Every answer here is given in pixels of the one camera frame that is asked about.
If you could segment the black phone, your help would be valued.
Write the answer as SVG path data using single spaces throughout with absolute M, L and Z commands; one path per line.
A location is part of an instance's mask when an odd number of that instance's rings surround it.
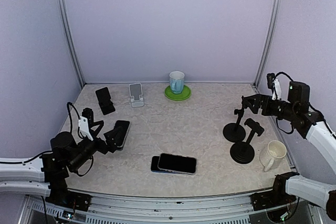
M 110 138 L 113 140 L 114 135 L 119 130 L 129 131 L 129 127 L 130 127 L 130 121 L 117 120 L 112 132 L 110 133 Z
M 161 153 L 157 164 L 161 170 L 183 174 L 195 174 L 197 159 L 194 157 Z

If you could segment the black folding phone stand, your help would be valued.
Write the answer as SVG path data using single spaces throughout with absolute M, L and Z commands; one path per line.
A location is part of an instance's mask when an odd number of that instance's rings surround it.
M 96 96 L 98 99 L 99 107 L 103 115 L 115 112 L 115 107 L 111 100 L 111 95 L 108 87 L 96 90 Z

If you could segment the white folding phone stand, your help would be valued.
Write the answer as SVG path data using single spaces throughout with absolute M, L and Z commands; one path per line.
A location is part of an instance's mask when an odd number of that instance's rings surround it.
M 131 106 L 133 108 L 139 108 L 144 106 L 143 90 L 141 83 L 129 84 L 129 94 Z

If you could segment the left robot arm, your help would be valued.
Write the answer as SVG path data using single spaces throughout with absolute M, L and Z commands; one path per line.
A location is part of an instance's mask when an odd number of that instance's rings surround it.
M 81 177 L 79 168 L 94 160 L 94 154 L 106 154 L 121 150 L 129 130 L 128 121 L 118 120 L 113 130 L 97 137 L 103 122 L 94 124 L 77 143 L 70 132 L 64 131 L 51 139 L 51 151 L 42 152 L 30 159 L 1 159 L 1 191 L 25 195 L 39 195 L 47 202 L 67 208 L 87 209 L 90 195 L 68 189 L 66 178 L 70 173 Z

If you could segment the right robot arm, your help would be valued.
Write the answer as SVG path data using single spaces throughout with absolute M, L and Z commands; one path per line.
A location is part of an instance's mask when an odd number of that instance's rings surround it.
M 310 87 L 298 81 L 290 81 L 286 101 L 274 100 L 270 95 L 255 94 L 242 98 L 242 108 L 264 116 L 274 116 L 290 122 L 299 135 L 311 143 L 335 169 L 335 133 L 325 122 L 318 110 L 310 103 Z M 298 173 L 288 172 L 277 175 L 273 189 L 269 192 L 273 205 L 281 204 L 289 195 L 307 200 L 324 209 L 335 219 L 335 185 L 308 179 Z

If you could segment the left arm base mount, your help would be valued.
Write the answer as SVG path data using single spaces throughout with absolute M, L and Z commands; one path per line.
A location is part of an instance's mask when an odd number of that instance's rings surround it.
M 48 203 L 72 210 L 88 211 L 92 197 L 69 190 L 64 179 L 51 181 L 48 188 L 50 189 L 50 195 L 46 197 Z

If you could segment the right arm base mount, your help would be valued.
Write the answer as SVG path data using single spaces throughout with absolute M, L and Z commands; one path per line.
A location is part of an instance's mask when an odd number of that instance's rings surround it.
M 275 180 L 271 190 L 254 193 L 251 195 L 251 203 L 254 211 L 264 210 L 272 207 L 288 204 L 296 201 L 296 196 L 286 193 L 286 181 L 292 177 L 299 175 L 297 172 L 287 172 L 275 176 Z

